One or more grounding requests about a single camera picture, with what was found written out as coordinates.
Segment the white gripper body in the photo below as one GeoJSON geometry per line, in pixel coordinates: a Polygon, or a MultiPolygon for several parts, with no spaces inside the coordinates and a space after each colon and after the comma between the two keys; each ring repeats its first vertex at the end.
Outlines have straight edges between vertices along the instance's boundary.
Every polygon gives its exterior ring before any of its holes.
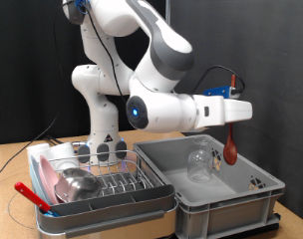
{"type": "Polygon", "coordinates": [[[224,101],[224,110],[226,122],[250,120],[253,115],[252,104],[245,101],[227,99],[224,101]]]}

